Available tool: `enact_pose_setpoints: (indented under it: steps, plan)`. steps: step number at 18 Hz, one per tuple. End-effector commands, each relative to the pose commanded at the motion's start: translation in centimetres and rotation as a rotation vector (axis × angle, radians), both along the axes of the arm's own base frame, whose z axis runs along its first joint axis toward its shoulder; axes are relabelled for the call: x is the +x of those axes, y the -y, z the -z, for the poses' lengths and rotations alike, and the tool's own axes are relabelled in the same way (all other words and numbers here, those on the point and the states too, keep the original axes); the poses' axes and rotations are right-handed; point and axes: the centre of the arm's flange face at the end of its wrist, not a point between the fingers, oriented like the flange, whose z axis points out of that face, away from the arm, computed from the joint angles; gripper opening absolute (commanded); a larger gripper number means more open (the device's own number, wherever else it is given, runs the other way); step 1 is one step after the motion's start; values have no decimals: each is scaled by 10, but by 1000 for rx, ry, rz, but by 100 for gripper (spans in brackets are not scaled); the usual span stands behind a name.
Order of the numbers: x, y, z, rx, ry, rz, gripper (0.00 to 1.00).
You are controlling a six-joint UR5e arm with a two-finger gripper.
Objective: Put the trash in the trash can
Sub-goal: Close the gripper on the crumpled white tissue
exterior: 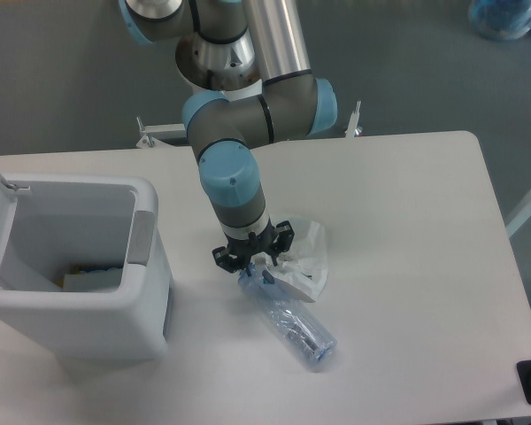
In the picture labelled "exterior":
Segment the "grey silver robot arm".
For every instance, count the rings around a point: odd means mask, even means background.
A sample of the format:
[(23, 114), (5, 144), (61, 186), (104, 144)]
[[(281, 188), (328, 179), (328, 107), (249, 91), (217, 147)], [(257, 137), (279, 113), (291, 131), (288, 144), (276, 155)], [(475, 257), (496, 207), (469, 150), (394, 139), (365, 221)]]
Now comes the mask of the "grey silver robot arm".
[(122, 1), (140, 43), (176, 39), (175, 61), (195, 91), (182, 108), (201, 185), (227, 239), (212, 253), (234, 273), (289, 250), (294, 230), (273, 224), (253, 150), (335, 124), (331, 84), (311, 70), (293, 1)]

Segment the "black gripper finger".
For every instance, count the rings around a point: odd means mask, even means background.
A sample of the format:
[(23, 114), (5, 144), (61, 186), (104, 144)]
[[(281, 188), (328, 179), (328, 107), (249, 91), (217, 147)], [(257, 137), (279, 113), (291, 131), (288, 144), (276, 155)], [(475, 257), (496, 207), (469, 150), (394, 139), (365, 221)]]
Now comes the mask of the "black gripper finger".
[(267, 254), (273, 265), (278, 265), (278, 258), (283, 252), (287, 252), (294, 240), (294, 229), (288, 220), (282, 221), (274, 229), (274, 238), (269, 244)]
[(242, 254), (238, 255), (232, 252), (230, 246), (221, 246), (214, 249), (212, 257), (219, 268), (229, 273), (236, 273), (246, 269), (248, 266), (248, 259)]

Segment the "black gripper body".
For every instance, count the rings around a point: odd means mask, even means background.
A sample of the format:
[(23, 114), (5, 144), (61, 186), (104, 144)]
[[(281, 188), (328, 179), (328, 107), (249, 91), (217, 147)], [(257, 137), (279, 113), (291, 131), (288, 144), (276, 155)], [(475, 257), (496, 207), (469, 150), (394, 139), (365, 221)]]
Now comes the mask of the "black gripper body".
[(268, 221), (265, 229), (260, 233), (249, 232), (243, 239), (227, 236), (228, 257), (230, 267), (246, 267), (253, 256), (264, 252), (275, 258), (274, 241), (276, 230), (271, 221)]

